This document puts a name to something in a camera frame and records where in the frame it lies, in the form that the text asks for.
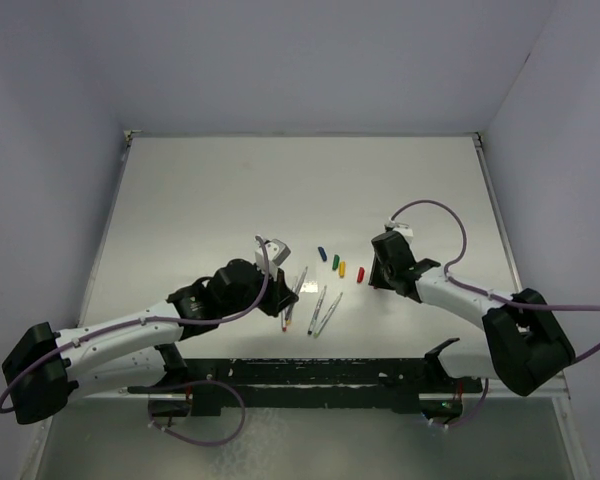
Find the yellow pen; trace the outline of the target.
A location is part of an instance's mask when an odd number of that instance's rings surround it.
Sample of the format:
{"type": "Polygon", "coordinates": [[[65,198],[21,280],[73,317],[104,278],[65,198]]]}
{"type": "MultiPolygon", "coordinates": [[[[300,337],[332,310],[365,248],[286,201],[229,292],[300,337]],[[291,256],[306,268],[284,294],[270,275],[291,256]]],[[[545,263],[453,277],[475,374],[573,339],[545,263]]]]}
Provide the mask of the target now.
{"type": "Polygon", "coordinates": [[[292,321],[292,313],[293,313],[294,306],[295,306],[295,304],[292,303],[286,310],[285,326],[288,326],[292,321]]]}

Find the purple pen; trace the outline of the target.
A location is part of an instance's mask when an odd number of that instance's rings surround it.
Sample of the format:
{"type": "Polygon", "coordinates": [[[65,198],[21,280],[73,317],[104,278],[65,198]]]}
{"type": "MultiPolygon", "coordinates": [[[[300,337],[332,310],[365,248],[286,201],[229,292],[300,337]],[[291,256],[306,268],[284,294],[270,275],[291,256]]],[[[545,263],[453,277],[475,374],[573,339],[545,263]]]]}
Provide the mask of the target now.
{"type": "Polygon", "coordinates": [[[299,295],[299,294],[300,294],[300,292],[301,292],[302,286],[303,286],[303,284],[304,284],[304,281],[305,281],[305,278],[306,278],[306,275],[307,275],[307,273],[308,273],[308,266],[306,266],[306,267],[303,269],[302,273],[299,275],[299,277],[298,277],[298,279],[297,279],[297,281],[296,281],[296,284],[295,284],[295,286],[294,286],[294,293],[295,293],[296,295],[299,295]]]}

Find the green pen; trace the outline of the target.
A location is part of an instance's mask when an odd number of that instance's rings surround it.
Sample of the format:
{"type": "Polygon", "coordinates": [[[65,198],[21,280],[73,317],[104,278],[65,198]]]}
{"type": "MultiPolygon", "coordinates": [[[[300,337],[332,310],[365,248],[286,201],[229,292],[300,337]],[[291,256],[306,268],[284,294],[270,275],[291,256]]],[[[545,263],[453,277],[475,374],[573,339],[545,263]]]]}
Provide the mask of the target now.
{"type": "Polygon", "coordinates": [[[331,319],[331,317],[333,316],[335,310],[337,309],[339,303],[341,302],[341,299],[343,297],[344,292],[341,292],[336,299],[334,300],[334,302],[331,304],[331,306],[329,307],[329,309],[327,310],[327,313],[325,314],[325,316],[323,317],[323,319],[320,321],[318,327],[316,328],[316,330],[314,331],[313,338],[318,338],[322,331],[324,330],[325,326],[327,325],[327,323],[329,322],[329,320],[331,319]]]}

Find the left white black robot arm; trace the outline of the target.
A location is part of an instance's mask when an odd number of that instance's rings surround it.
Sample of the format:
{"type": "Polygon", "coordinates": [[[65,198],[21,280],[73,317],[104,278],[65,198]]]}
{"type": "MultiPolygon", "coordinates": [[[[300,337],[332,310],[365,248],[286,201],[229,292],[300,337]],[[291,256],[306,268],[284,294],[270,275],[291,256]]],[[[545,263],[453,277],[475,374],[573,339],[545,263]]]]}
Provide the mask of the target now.
{"type": "Polygon", "coordinates": [[[136,314],[93,327],[30,327],[2,363],[7,383],[0,414],[20,425],[45,420],[71,402],[119,387],[182,387],[177,343],[206,334],[253,310],[276,317],[299,297],[273,263],[234,259],[212,276],[136,314]]]}

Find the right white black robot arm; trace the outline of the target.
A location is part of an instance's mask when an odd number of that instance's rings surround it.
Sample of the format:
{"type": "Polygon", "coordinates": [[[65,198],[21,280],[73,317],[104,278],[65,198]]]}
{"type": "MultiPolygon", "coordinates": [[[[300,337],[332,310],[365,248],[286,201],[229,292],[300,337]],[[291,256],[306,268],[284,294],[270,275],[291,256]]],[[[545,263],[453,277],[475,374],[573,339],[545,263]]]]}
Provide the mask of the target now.
{"type": "Polygon", "coordinates": [[[453,338],[427,353],[424,376],[432,389],[447,391],[461,377],[478,377],[528,396],[574,363],[575,350],[539,292],[527,288],[498,300],[477,293],[474,285],[457,286],[439,262],[416,260],[397,229],[374,237],[371,245],[371,286],[437,307],[484,333],[484,343],[464,345],[453,338]]]}

